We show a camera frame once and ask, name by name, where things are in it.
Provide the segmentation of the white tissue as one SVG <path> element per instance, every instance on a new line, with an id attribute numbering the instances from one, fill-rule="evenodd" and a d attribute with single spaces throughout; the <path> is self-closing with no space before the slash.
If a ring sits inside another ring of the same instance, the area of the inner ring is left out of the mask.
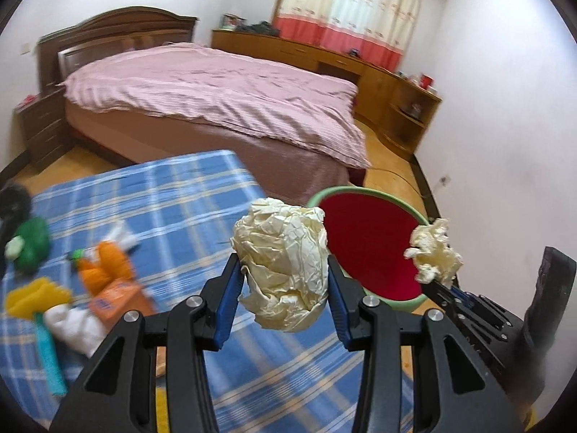
<path id="1" fill-rule="evenodd" d="M 48 331 L 71 350 L 91 358 L 107 336 L 107 329 L 87 309 L 61 304 L 47 310 L 43 322 Z"/>

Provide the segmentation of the red bin with green rim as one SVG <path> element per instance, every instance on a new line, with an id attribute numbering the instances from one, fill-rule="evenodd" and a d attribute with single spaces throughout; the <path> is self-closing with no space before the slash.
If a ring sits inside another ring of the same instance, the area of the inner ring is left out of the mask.
<path id="1" fill-rule="evenodd" d="M 324 211 L 327 247 L 368 294 L 409 313 L 426 301 L 417 268 L 404 256 L 413 230 L 427 224 L 423 214 L 392 194 L 355 186 L 324 189 L 307 205 Z"/>

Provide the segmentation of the floral cream red curtain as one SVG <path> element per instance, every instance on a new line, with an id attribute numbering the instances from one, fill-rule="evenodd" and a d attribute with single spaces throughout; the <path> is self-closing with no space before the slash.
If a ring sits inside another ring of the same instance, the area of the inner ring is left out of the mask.
<path id="1" fill-rule="evenodd" d="M 274 26 L 285 39 L 338 53 L 356 51 L 396 71 L 422 0 L 280 0 Z"/>

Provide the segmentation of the green clover plush toy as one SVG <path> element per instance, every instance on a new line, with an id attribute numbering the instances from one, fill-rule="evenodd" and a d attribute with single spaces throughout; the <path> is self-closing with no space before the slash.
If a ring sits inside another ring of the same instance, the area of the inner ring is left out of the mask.
<path id="1" fill-rule="evenodd" d="M 5 245 L 5 257 L 15 269 L 32 276 L 47 260 L 51 248 L 51 238 L 47 221 L 34 216 L 16 230 L 12 240 Z"/>

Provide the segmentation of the pink bed quilt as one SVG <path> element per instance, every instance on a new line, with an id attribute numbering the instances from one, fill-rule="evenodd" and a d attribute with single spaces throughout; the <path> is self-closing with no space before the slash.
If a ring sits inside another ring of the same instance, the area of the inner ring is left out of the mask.
<path id="1" fill-rule="evenodd" d="M 93 113 L 205 122 L 322 153 L 348 168 L 370 165 L 353 119 L 357 87 L 294 66 L 173 43 L 89 63 L 62 85 L 66 99 Z"/>

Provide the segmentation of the black suction cup mount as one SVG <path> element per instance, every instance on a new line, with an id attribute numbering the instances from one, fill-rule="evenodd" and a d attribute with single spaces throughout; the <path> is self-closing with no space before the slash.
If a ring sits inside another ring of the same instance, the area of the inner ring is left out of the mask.
<path id="1" fill-rule="evenodd" d="M 6 183 L 1 188 L 1 268 L 0 279 L 5 276 L 7 258 L 5 246 L 12 240 L 19 225 L 29 218 L 31 211 L 31 196 L 24 186 Z"/>

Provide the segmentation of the blue plaid blanket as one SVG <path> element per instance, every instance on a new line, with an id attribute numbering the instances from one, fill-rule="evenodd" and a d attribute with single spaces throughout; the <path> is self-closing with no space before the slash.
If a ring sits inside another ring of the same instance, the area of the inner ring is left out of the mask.
<path id="1" fill-rule="evenodd" d="M 124 221 L 139 243 L 130 259 L 159 311 L 201 291 L 223 271 L 234 224 L 262 190 L 237 156 L 201 153 L 153 161 L 53 186 L 32 211 L 51 235 L 39 275 L 89 296 L 66 259 Z M 266 331 L 239 309 L 219 352 L 204 356 L 223 432 L 347 432 L 352 428 L 363 357 L 347 351 L 329 312 L 306 331 Z"/>

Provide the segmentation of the dark wooden nightstand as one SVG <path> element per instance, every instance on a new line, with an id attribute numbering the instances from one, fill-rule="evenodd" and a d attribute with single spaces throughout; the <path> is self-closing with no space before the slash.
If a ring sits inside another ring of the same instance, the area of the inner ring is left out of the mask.
<path id="1" fill-rule="evenodd" d="M 32 166 L 41 172 L 73 146 L 63 88 L 40 94 L 15 109 Z"/>

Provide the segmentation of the teal handled brush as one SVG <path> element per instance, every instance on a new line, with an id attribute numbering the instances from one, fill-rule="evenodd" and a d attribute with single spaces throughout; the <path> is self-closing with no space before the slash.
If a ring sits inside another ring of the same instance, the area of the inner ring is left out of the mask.
<path id="1" fill-rule="evenodd" d="M 48 389 L 53 396 L 63 398 L 67 394 L 67 386 L 60 369 L 54 339 L 40 313 L 33 314 L 33 322 L 38 356 L 46 375 Z"/>

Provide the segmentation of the long wooden sideboard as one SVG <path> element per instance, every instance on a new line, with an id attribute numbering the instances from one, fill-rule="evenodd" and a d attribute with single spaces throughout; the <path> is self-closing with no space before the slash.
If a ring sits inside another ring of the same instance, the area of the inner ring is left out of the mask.
<path id="1" fill-rule="evenodd" d="M 212 31 L 210 47 L 352 82 L 358 88 L 355 117 L 379 140 L 411 159 L 441 99 L 404 77 L 358 58 L 280 37 L 225 29 Z"/>

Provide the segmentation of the orange cardboard box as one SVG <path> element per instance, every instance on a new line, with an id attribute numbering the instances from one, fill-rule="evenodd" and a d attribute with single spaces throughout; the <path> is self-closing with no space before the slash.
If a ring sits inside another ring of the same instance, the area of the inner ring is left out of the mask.
<path id="1" fill-rule="evenodd" d="M 128 311 L 138 311 L 144 316 L 155 313 L 154 305 L 143 288 L 128 280 L 113 281 L 91 300 L 89 309 L 107 331 Z"/>

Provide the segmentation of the small cream paper ball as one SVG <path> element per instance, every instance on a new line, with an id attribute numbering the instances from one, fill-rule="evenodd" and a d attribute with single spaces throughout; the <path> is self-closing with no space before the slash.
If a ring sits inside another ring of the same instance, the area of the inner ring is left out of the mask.
<path id="1" fill-rule="evenodd" d="M 410 237 L 410 246 L 404 257 L 417 269 L 415 280 L 419 284 L 435 281 L 450 288 L 463 266 L 463 257 L 451 246 L 448 237 L 449 220 L 437 218 L 432 224 L 419 225 Z"/>

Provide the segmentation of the large cream paper ball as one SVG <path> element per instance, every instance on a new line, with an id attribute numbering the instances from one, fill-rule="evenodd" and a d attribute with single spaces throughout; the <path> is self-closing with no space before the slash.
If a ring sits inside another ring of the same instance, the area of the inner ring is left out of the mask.
<path id="1" fill-rule="evenodd" d="M 329 296 L 324 219 L 319 207 L 266 197 L 234 225 L 231 244 L 248 285 L 239 303 L 260 327 L 305 331 L 323 312 Z"/>

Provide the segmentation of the dark wooden headboard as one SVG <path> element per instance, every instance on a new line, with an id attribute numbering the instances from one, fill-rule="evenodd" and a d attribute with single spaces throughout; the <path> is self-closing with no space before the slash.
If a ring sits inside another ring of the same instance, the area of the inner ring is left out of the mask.
<path id="1" fill-rule="evenodd" d="M 82 43 L 130 34 L 176 30 L 192 41 L 199 19 L 181 16 L 164 9 L 147 6 L 129 6 L 110 10 L 75 26 L 42 36 L 36 45 L 37 72 L 40 92 L 50 91 L 60 83 L 58 53 Z"/>

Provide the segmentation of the orange snack bag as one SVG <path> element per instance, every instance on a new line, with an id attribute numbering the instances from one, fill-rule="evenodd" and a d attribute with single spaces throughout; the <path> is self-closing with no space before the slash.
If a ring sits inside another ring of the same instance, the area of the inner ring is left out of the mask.
<path id="1" fill-rule="evenodd" d="M 136 271 L 129 252 L 139 240 L 124 220 L 116 221 L 96 245 L 71 251 L 67 259 L 91 296 L 97 296 L 116 280 L 134 280 Z"/>

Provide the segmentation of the dark clothes pile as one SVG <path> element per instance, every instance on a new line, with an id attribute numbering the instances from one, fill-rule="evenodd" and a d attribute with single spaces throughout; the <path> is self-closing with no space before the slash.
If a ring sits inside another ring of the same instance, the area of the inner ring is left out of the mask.
<path id="1" fill-rule="evenodd" d="M 235 31 L 239 33 L 249 33 L 272 37 L 279 37 L 281 33 L 280 29 L 277 29 L 275 26 L 266 21 L 255 23 L 254 25 L 245 25 L 243 23 L 242 25 L 236 26 Z"/>

